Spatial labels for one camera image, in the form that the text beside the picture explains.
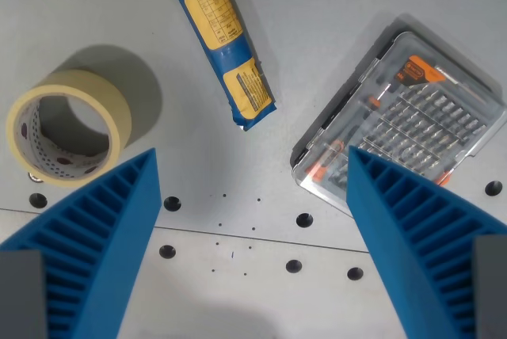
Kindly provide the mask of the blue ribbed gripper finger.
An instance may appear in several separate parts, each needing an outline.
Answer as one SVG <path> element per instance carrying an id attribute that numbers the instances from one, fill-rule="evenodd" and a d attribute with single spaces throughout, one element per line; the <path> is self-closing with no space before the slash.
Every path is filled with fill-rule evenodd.
<path id="1" fill-rule="evenodd" d="M 50 338 L 117 336 L 161 206 L 156 151 L 150 149 L 1 244 L 42 255 Z"/>
<path id="2" fill-rule="evenodd" d="M 349 150 L 346 203 L 408 338 L 474 338 L 472 249 L 506 225 L 407 168 Z"/>

